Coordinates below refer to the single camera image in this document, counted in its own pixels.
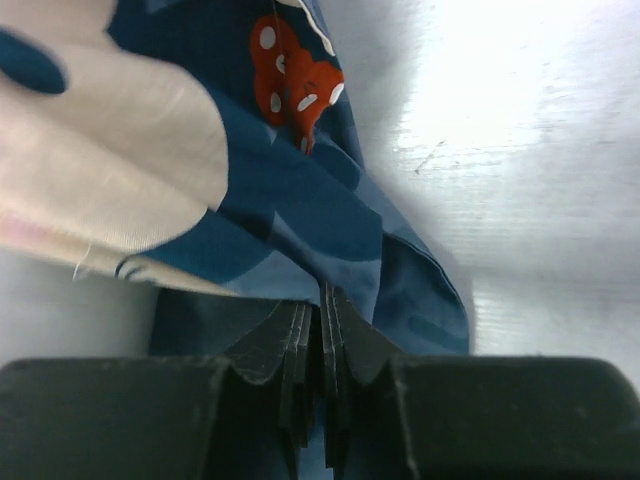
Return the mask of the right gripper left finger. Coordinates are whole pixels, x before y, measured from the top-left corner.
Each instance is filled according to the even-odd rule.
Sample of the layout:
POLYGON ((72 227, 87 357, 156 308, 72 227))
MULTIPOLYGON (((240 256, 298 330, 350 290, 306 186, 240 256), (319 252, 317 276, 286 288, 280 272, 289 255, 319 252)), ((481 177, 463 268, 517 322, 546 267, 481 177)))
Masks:
POLYGON ((1 370, 5 479, 294 479, 313 310, 281 303, 225 353, 1 370))

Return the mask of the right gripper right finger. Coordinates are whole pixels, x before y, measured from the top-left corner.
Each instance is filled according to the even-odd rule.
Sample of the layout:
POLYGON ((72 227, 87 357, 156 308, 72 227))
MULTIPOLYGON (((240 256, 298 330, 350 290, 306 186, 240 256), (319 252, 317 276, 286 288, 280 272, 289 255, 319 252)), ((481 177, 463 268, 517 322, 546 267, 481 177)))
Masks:
POLYGON ((338 479, 639 475, 639 399, 606 361, 410 355, 331 286, 319 319, 338 479))

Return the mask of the blue cartoon mouse pillowcase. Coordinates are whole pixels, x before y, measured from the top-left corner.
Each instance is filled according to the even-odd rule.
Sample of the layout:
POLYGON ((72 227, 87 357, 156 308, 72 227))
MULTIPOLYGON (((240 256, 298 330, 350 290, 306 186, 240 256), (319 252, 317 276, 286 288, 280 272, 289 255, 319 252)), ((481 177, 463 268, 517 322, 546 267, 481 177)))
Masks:
POLYGON ((320 303, 409 352, 470 322, 364 169, 314 1, 5 1, 1 244, 133 282, 320 303))

